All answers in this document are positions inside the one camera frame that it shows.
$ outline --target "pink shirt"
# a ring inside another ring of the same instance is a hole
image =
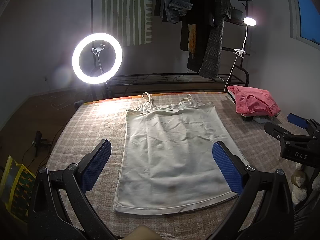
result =
[[[268,90],[229,86],[228,90],[236,97],[236,112],[239,114],[277,115],[281,110]]]

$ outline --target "bolt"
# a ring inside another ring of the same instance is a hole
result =
[[[281,170],[281,169],[277,169],[277,173],[278,173],[279,175],[283,175],[283,174],[284,174],[284,171]]]
[[[77,164],[75,164],[75,163],[71,163],[69,166],[68,166],[68,170],[69,171],[73,171],[73,170],[75,170],[76,168],[77,168]]]
[[[46,172],[46,170],[47,170],[47,168],[46,168],[46,167],[41,167],[41,168],[39,169],[39,172],[40,172],[40,173],[45,173],[45,172]]]
[[[248,165],[248,166],[247,166],[247,170],[248,170],[248,171],[255,171],[256,168],[255,168],[254,166],[252,166],[252,165]]]

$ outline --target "blue sky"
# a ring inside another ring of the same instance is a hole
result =
[[[298,0],[301,16],[301,36],[320,42],[320,14],[311,0]]]

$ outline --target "plaid tablecloth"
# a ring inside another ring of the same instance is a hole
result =
[[[176,104],[187,94],[153,95],[155,105]],[[266,134],[262,124],[244,122],[236,113],[235,105],[226,98],[225,93],[192,93],[200,103],[212,101],[218,115],[229,134],[238,145],[250,164],[260,171],[274,172],[276,168],[285,171],[289,179],[295,170],[295,163],[279,156],[279,142]],[[166,232],[177,239],[205,239],[226,216],[235,200],[186,213],[143,216],[115,212],[113,201],[121,168],[125,139],[125,110],[136,108],[143,103],[142,97],[127,97],[120,100],[99,101],[82,105],[69,121],[61,134],[47,163],[49,170],[65,169],[70,163],[78,163],[91,152],[101,139],[108,139],[112,145],[112,154],[98,178],[92,191],[86,193],[102,221],[118,236],[125,236],[138,225],[144,224],[156,232]],[[293,124],[286,120],[284,114],[277,119],[279,125],[292,133],[299,133]],[[65,191],[61,191],[63,201],[70,219],[76,227],[81,228]],[[246,224],[254,216],[255,202]]]

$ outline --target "blue gripper pad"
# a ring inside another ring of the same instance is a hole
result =
[[[80,184],[80,188],[83,193],[92,190],[94,184],[100,176],[100,173],[111,156],[111,143],[108,140],[103,141],[103,143],[101,141],[98,144],[92,153],[87,154],[89,160],[87,159],[84,161],[87,163],[81,174]]]
[[[237,157],[232,155],[232,153],[223,144],[223,142],[214,143],[212,147],[212,156],[215,162],[217,163],[230,189],[235,193],[241,194],[241,192],[244,189],[244,183],[243,183],[244,176],[243,174],[241,174],[241,172],[236,167],[235,163],[231,160],[231,158],[228,156],[228,154],[230,155],[231,158]]]
[[[288,121],[290,123],[293,123],[298,127],[301,127],[303,129],[308,128],[307,121],[304,118],[300,117],[300,116],[297,116],[295,114],[288,114],[287,119],[288,119]]]

